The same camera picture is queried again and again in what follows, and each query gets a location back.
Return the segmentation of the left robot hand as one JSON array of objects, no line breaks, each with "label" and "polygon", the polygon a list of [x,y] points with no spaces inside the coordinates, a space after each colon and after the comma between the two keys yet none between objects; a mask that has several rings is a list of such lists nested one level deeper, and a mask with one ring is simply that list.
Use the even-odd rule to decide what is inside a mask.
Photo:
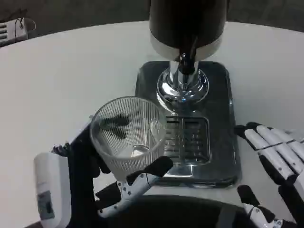
[{"label": "left robot hand", "polygon": [[90,125],[72,141],[34,159],[36,197],[44,228],[106,228],[110,218],[147,192],[173,162],[161,156],[94,193],[93,179],[110,170],[90,140]]}]

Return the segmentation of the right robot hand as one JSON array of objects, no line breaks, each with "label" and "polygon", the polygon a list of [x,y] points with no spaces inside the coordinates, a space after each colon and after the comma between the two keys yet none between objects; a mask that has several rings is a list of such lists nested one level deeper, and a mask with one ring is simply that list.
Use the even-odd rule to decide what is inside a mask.
[{"label": "right robot hand", "polygon": [[263,207],[248,185],[237,192],[243,208],[257,228],[302,228],[304,226],[304,142],[283,130],[260,123],[237,125],[234,132],[257,152],[264,170],[278,186],[278,192],[294,221],[278,219]]}]

